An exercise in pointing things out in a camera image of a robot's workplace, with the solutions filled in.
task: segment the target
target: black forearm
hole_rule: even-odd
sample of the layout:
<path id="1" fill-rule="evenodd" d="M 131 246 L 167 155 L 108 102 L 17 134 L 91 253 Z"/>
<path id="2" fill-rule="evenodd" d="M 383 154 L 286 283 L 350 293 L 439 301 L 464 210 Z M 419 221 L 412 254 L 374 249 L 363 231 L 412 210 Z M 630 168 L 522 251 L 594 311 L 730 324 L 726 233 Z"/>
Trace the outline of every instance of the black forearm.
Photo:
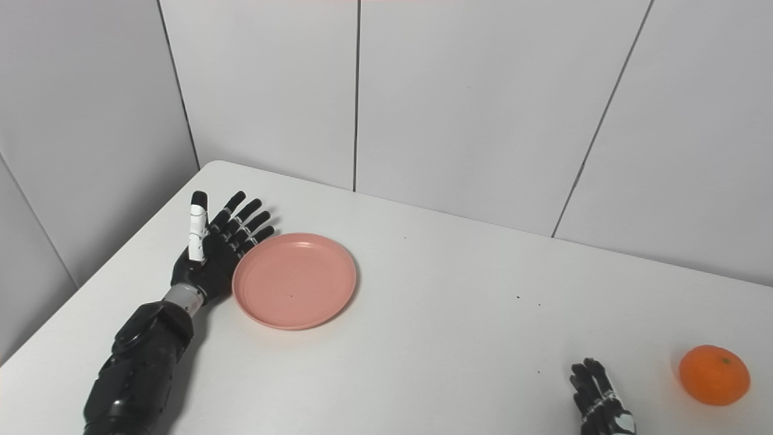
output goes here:
<path id="1" fill-rule="evenodd" d="M 148 435 L 158 422 L 174 368 L 193 337 L 187 312 L 168 301 L 140 306 L 116 334 L 83 415 L 86 435 Z"/>

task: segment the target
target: robotic arm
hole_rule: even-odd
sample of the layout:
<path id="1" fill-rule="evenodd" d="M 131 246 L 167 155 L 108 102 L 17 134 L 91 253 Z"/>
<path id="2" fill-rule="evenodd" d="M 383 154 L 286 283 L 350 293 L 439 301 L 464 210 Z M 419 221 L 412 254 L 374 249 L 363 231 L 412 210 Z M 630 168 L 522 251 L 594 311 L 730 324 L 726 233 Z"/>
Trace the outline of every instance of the robotic arm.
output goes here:
<path id="1" fill-rule="evenodd" d="M 636 435 L 633 415 L 623 406 L 600 362 L 585 358 L 582 364 L 572 365 L 569 381 L 577 390 L 574 403 L 582 414 L 581 435 Z"/>
<path id="2" fill-rule="evenodd" d="M 83 410 L 85 435 L 150 435 L 172 387 L 174 369 L 193 338 L 192 317 L 203 305 L 226 296 L 239 260 L 270 237 L 267 211 L 235 194 L 207 223 L 206 194 L 191 201 L 189 246 L 172 270 L 172 288 L 162 300 L 141 305 L 118 331 Z"/>

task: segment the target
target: white table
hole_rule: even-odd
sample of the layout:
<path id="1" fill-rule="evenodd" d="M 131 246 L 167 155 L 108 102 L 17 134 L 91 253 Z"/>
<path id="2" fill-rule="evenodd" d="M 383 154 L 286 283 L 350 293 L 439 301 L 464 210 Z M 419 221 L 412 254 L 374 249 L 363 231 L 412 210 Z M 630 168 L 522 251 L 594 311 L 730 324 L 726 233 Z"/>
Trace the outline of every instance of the white table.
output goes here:
<path id="1" fill-rule="evenodd" d="M 212 209 L 245 190 L 281 232 L 334 238 L 360 280 L 309 331 L 257 324 L 231 299 L 199 313 L 158 434 L 578 433 L 567 376 L 585 356 L 608 366 L 640 434 L 771 431 L 768 287 L 215 162 L 0 368 L 1 435 L 80 433 L 115 332 L 168 289 L 196 189 Z M 705 343 L 751 371 L 733 406 L 676 381 Z"/>

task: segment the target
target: pink plate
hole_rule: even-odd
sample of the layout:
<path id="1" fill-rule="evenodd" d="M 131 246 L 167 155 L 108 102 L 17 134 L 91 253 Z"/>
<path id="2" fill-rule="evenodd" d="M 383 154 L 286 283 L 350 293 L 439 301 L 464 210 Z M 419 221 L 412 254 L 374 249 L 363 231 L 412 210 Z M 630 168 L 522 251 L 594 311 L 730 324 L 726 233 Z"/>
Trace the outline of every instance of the pink plate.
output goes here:
<path id="1" fill-rule="evenodd" d="M 233 273 L 233 296 L 247 316 L 277 329 L 315 327 L 354 293 L 351 255 L 321 235 L 278 235 L 252 248 Z"/>

